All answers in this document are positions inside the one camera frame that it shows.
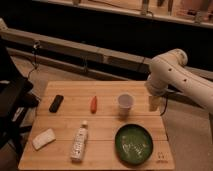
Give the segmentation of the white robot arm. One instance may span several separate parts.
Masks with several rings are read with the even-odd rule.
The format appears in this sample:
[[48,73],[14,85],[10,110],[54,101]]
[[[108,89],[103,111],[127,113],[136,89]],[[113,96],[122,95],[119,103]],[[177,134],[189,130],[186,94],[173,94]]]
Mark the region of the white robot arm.
[[213,114],[213,82],[187,71],[187,62],[187,54],[181,49],[155,56],[149,63],[146,88],[151,95],[162,96],[172,85]]

